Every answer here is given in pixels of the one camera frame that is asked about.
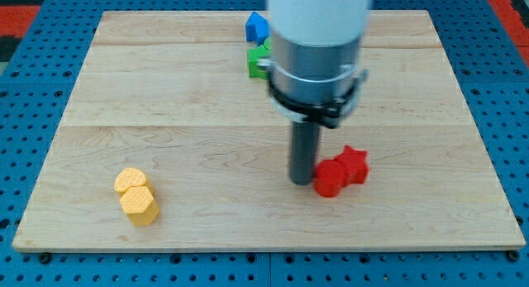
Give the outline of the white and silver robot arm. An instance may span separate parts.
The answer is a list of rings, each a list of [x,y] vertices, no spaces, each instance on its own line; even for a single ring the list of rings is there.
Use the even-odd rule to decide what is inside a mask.
[[[373,0],[267,0],[273,105],[293,122],[337,127],[367,76],[358,64]]]

